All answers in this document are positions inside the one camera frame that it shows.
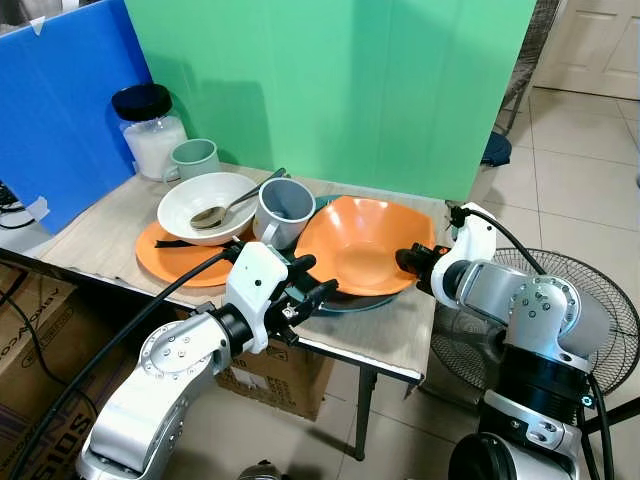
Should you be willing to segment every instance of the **orange bowl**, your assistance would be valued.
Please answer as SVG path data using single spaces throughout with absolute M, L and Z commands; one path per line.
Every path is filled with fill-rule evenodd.
M 340 197 L 320 210 L 302 232 L 295 256 L 315 255 L 309 274 L 352 295 L 390 295 L 409 287 L 415 276 L 398 268 L 396 250 L 414 242 L 435 245 L 431 218 L 391 202 Z

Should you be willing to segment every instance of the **tiled floor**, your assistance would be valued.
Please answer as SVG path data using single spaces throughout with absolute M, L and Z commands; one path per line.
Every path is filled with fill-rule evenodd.
M 512 163 L 482 171 L 473 199 L 526 245 L 590 263 L 640 306 L 638 103 L 534 89 L 521 112 L 510 135 Z M 445 479 L 455 442 L 474 430 L 475 416 L 420 391 L 404 399 L 402 382 L 380 377 L 367 458 L 357 462 L 341 451 L 354 441 L 357 378 L 355 367 L 336 362 L 316 423 L 212 388 L 187 417 L 166 478 L 233 480 L 268 458 L 294 480 Z M 475 396 L 435 358 L 428 379 Z M 608 406 L 636 395 L 640 371 Z M 638 437 L 640 420 L 613 428 L 620 480 L 640 478 Z

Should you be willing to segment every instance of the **orange plate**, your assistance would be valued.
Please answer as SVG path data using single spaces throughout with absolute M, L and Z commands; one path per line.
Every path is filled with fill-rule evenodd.
M 340 197 L 311 219 L 295 256 L 315 255 L 311 276 L 319 282 L 337 279 L 340 292 L 390 295 L 415 281 L 395 260 L 396 250 L 414 242 L 434 247 L 430 217 L 395 203 Z
M 179 240 L 153 222 L 136 241 L 138 261 L 153 275 L 166 282 L 173 282 L 206 259 L 220 253 L 221 246 L 155 248 L 156 240 Z M 221 260 L 184 284 L 185 287 L 215 287 L 227 281 L 231 262 Z

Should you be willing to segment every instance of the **blue board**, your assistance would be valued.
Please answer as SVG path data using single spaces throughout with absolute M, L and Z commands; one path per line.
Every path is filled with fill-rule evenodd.
M 122 0 L 0 36 L 0 180 L 51 233 L 134 174 L 111 96 L 150 80 Z

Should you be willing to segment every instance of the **mug handle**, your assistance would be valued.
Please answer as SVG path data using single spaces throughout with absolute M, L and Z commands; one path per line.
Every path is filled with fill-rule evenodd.
M 278 224 L 275 222 L 271 222 L 267 225 L 267 228 L 264 229 L 264 233 L 262 234 L 262 238 L 260 241 L 265 245 L 271 245 L 271 241 L 273 240 L 273 236 L 278 230 Z
M 167 168 L 162 174 L 162 181 L 165 185 L 168 185 L 168 182 L 173 180 L 177 180 L 180 178 L 180 172 L 178 171 L 178 167 L 176 165 L 172 165 Z

